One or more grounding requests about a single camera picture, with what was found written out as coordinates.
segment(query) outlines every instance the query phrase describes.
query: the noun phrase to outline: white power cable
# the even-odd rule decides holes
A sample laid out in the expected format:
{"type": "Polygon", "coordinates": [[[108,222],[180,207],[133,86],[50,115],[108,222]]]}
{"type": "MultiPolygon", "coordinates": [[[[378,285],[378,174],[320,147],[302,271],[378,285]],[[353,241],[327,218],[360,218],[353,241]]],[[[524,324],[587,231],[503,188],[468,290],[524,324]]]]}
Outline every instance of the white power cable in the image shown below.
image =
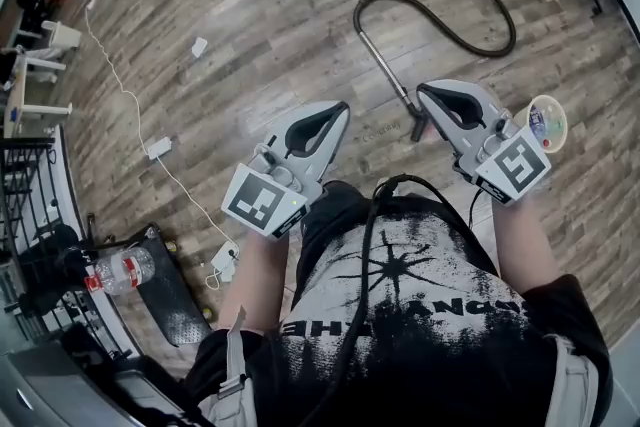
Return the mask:
{"type": "MultiPolygon", "coordinates": [[[[133,97],[133,99],[135,100],[135,102],[136,102],[136,110],[137,110],[137,113],[138,113],[138,139],[140,139],[140,146],[142,146],[142,151],[144,152],[145,155],[148,156],[149,152],[147,151],[147,148],[144,145],[144,139],[142,138],[142,116],[140,114],[140,101],[138,100],[138,97],[133,92],[131,92],[131,91],[129,91],[129,90],[124,88],[124,85],[122,84],[122,81],[120,80],[120,77],[118,76],[118,72],[116,72],[116,68],[115,68],[113,62],[111,61],[111,58],[109,57],[109,54],[107,54],[107,51],[104,48],[104,46],[102,45],[102,43],[100,43],[100,40],[91,31],[91,25],[89,24],[89,10],[93,8],[93,6],[95,5],[95,2],[96,2],[96,0],[90,0],[89,3],[87,4],[87,6],[84,9],[84,20],[85,20],[86,25],[87,25],[87,31],[89,32],[89,35],[93,38],[93,40],[97,43],[97,45],[100,47],[100,50],[102,51],[102,55],[104,55],[105,59],[109,63],[109,66],[111,66],[111,71],[113,72],[113,76],[118,81],[118,84],[120,86],[120,91],[122,93],[126,93],[128,95],[131,95],[133,97]]],[[[198,203],[195,199],[193,199],[191,194],[189,194],[189,191],[186,189],[186,187],[184,185],[182,185],[180,180],[178,180],[175,176],[173,176],[171,174],[171,172],[164,165],[164,162],[162,162],[162,160],[160,160],[160,157],[159,156],[155,157],[155,159],[158,162],[160,162],[160,165],[162,166],[162,169],[165,170],[165,172],[167,173],[169,178],[171,178],[174,182],[176,182],[180,186],[180,188],[187,195],[187,198],[189,198],[191,203],[193,203],[195,206],[197,206],[202,211],[202,213],[205,215],[207,220],[211,223],[211,226],[213,226],[216,230],[218,230],[220,232],[220,234],[225,239],[227,239],[229,242],[231,242],[234,246],[238,247],[237,244],[233,241],[233,239],[231,237],[229,237],[224,231],[222,231],[222,228],[220,228],[216,223],[213,222],[213,219],[211,219],[211,216],[202,207],[202,205],[200,205],[200,203],[198,203]]],[[[207,287],[209,287],[211,290],[220,289],[220,281],[218,280],[218,276],[221,274],[221,271],[218,270],[218,272],[216,272],[216,270],[217,269],[214,268],[213,274],[210,274],[204,280],[205,285],[207,285],[207,287]],[[210,278],[215,278],[215,280],[216,280],[216,287],[215,288],[212,287],[211,285],[209,285],[209,279],[210,278]]]]}

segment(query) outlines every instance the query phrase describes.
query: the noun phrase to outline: black railing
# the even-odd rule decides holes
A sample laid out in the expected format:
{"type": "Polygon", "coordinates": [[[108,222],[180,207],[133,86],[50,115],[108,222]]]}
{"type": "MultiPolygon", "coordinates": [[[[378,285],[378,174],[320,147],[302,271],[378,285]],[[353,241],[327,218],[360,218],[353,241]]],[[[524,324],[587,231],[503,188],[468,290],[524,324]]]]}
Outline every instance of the black railing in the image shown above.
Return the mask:
{"type": "Polygon", "coordinates": [[[98,336],[101,320],[84,287],[85,267],[97,253],[64,222],[54,180],[57,158],[53,139],[0,140],[0,263],[16,269],[15,276],[0,273],[5,312],[35,341],[82,319],[112,352],[118,346],[106,328],[111,350],[98,336]]]}

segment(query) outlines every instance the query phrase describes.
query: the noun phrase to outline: black t-shirt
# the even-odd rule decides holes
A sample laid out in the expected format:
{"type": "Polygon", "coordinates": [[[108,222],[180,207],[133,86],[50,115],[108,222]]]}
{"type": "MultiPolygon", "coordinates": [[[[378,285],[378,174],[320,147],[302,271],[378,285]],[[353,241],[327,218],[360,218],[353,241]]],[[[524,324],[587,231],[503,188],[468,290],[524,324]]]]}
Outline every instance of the black t-shirt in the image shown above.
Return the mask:
{"type": "MultiPolygon", "coordinates": [[[[364,233],[362,222],[341,225],[298,275],[302,290],[277,332],[242,334],[260,425],[300,424],[332,380],[358,303],[364,233]]],[[[185,380],[198,401],[226,379],[226,333],[201,343],[185,380]]],[[[542,426],[557,354],[549,333],[597,367],[598,425],[611,397],[609,355],[577,279],[520,296],[442,215],[387,212],[371,242],[367,320],[319,424],[542,426]]]]}

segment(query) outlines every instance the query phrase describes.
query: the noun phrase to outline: wooden floor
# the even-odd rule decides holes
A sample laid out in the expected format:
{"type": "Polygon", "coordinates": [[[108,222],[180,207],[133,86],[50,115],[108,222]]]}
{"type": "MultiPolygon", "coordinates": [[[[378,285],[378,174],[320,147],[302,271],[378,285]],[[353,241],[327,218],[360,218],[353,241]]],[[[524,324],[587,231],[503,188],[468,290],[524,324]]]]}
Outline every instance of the wooden floor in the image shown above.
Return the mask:
{"type": "MultiPolygon", "coordinates": [[[[505,24],[489,0],[421,1],[473,44],[497,48],[505,41],[505,24]]],[[[62,12],[80,30],[84,2],[69,0],[62,12]]],[[[571,129],[538,193],[542,219],[557,258],[581,280],[612,344],[640,316],[640,51],[612,0],[604,0],[597,18],[590,0],[504,2],[518,43],[503,59],[457,48],[393,3],[372,6],[364,26],[411,90],[448,77],[491,88],[513,112],[541,93],[564,105],[571,129]]],[[[381,177],[412,172],[466,215],[474,189],[451,172],[450,148],[433,130],[419,144],[410,142],[411,120],[354,32],[356,3],[98,0],[89,16],[126,88],[140,98],[145,142],[172,139],[167,167],[239,241],[243,229],[219,210],[236,164],[248,160],[276,116],[314,100],[351,106],[328,178],[369,194],[381,177]],[[209,42],[198,59],[190,52],[196,37],[209,42]]],[[[120,94],[97,45],[85,37],[69,63],[53,96],[74,105],[66,128],[81,212],[95,212],[100,232],[118,237],[157,222],[177,238],[182,271],[200,306],[215,309],[224,288],[210,291],[204,278],[223,238],[141,151],[135,104],[120,94]]],[[[491,247],[489,214],[485,198],[476,222],[491,247]]],[[[298,248],[294,232],[291,262],[298,248]]],[[[120,298],[119,307],[142,347],[184,374],[196,347],[169,346],[137,295],[120,298]]]]}

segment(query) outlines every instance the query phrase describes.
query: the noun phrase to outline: table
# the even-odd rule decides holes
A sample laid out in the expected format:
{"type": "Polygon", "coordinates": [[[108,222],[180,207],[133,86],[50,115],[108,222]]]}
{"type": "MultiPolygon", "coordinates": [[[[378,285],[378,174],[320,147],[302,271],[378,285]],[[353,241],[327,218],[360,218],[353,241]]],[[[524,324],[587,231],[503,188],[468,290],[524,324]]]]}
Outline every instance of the table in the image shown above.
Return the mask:
{"type": "Polygon", "coordinates": [[[40,66],[42,68],[50,68],[53,70],[64,70],[66,65],[54,61],[45,61],[43,59],[35,59],[28,56],[18,57],[18,71],[16,73],[15,83],[9,93],[7,107],[4,111],[4,137],[6,139],[17,137],[20,134],[20,124],[23,113],[32,114],[58,114],[68,116],[71,114],[72,106],[69,107],[51,107],[48,105],[29,105],[24,103],[24,91],[27,82],[27,67],[29,65],[40,66]]]}
{"type": "Polygon", "coordinates": [[[11,31],[11,35],[9,36],[9,41],[7,42],[7,47],[11,48],[11,47],[15,47],[16,46],[16,38],[18,36],[27,36],[29,38],[33,38],[33,39],[42,39],[42,34],[37,34],[35,32],[29,32],[29,31],[23,31],[20,28],[20,25],[22,24],[22,18],[24,17],[24,11],[20,12],[20,16],[18,17],[18,20],[16,20],[16,23],[13,25],[13,30],[11,31]]]}

